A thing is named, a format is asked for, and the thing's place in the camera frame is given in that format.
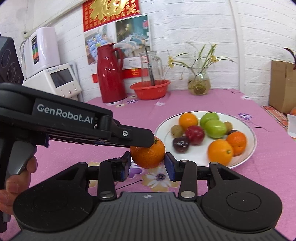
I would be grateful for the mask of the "person's left hand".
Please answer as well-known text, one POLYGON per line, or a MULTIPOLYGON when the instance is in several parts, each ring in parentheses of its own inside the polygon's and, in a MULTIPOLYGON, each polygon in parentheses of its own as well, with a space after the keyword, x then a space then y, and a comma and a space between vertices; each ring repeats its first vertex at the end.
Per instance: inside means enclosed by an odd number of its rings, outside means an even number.
POLYGON ((7 179, 5 189, 1 190, 0 202, 1 211, 8 215, 14 215, 13 203, 16 197, 27 190, 31 182, 31 174, 35 173, 38 167, 36 157, 33 156, 27 163, 27 167, 19 175, 13 175, 7 179))

